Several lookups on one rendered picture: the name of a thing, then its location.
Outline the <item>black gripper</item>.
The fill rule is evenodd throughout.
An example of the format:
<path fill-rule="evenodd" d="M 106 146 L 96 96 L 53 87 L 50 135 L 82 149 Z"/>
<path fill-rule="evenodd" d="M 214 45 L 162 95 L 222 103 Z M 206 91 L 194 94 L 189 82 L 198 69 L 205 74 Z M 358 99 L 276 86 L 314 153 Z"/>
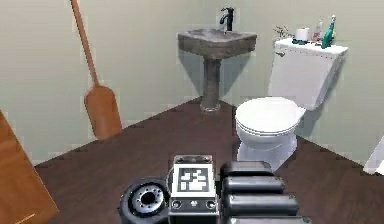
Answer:
<path fill-rule="evenodd" d="M 169 192 L 160 177 L 148 177 L 131 184 L 121 195 L 121 224 L 168 224 Z"/>

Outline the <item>brown wooden paddle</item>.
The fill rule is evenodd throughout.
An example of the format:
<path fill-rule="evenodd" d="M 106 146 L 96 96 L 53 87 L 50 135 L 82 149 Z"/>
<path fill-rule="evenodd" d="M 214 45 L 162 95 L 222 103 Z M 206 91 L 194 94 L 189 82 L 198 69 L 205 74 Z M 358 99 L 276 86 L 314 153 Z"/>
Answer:
<path fill-rule="evenodd" d="M 92 87 L 85 95 L 84 104 L 94 136 L 98 140 L 105 140 L 122 131 L 117 100 L 115 93 L 98 80 L 78 0 L 70 0 L 70 3 L 92 80 Z"/>

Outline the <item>black sink faucet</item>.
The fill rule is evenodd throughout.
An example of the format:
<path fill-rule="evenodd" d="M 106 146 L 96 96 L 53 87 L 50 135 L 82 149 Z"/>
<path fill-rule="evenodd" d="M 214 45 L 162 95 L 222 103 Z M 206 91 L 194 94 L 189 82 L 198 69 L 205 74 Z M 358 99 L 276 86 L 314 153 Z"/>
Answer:
<path fill-rule="evenodd" d="M 220 20 L 219 24 L 223 25 L 226 24 L 226 30 L 232 31 L 233 30 L 233 19 L 234 19 L 234 11 L 235 9 L 232 7 L 225 7 L 221 9 L 222 12 L 226 11 L 226 14 L 224 14 Z"/>

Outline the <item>small grey plant sprig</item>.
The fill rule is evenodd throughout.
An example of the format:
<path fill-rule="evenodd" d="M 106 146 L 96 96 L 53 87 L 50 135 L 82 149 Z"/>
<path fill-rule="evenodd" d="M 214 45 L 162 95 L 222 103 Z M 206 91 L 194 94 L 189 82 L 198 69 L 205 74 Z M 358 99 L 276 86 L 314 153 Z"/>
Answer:
<path fill-rule="evenodd" d="M 277 40 L 294 37 L 287 26 L 276 26 L 273 31 L 276 33 Z"/>

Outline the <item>white toilet paper roll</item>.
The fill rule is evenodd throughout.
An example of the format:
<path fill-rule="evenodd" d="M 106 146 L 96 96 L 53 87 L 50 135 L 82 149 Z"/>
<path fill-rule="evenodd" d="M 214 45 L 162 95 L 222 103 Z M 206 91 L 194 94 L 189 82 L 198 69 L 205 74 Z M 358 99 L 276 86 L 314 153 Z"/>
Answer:
<path fill-rule="evenodd" d="M 299 40 L 299 41 L 308 41 L 310 39 L 310 29 L 299 28 L 296 30 L 294 37 L 296 40 Z"/>

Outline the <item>white bathtub edge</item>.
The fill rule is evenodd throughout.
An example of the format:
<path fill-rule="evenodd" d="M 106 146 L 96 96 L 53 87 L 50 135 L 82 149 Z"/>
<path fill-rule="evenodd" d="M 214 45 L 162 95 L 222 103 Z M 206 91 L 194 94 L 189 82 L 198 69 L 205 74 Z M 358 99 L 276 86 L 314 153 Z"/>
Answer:
<path fill-rule="evenodd" d="M 384 160 L 384 136 L 380 139 L 369 159 L 366 161 L 363 171 L 374 174 Z"/>

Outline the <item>pink soap bottle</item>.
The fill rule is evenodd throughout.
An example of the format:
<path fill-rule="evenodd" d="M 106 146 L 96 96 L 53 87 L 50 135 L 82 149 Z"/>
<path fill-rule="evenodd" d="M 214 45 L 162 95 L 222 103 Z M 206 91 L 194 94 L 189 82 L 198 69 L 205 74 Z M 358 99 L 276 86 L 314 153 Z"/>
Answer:
<path fill-rule="evenodd" d="M 312 35 L 312 41 L 313 42 L 317 42 L 321 39 L 322 25 L 323 25 L 323 21 L 319 20 L 317 26 L 315 27 L 313 35 Z"/>

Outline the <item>green spray bottle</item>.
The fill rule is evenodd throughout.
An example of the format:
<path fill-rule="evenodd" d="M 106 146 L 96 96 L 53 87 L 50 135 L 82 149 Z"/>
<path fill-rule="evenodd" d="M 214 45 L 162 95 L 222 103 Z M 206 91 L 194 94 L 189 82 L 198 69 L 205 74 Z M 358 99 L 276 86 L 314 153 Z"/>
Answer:
<path fill-rule="evenodd" d="M 331 22 L 330 22 L 329 28 L 326 31 L 326 33 L 324 34 L 323 39 L 322 39 L 322 43 L 321 43 L 321 48 L 322 49 L 328 48 L 332 44 L 333 32 L 334 32 L 334 28 L 335 28 L 335 22 L 336 22 L 336 16 L 333 15 L 331 17 Z"/>

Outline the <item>grey stone pedestal sink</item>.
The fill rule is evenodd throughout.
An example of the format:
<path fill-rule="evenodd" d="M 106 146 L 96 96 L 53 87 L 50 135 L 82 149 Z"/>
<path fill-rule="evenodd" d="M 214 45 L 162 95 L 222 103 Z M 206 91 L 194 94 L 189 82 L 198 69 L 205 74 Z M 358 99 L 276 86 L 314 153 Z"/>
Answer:
<path fill-rule="evenodd" d="M 200 28 L 182 31 L 177 34 L 177 38 L 180 50 L 203 58 L 204 83 L 200 108 L 206 113 L 215 113 L 220 109 L 221 61 L 254 51 L 257 35 L 250 32 Z"/>

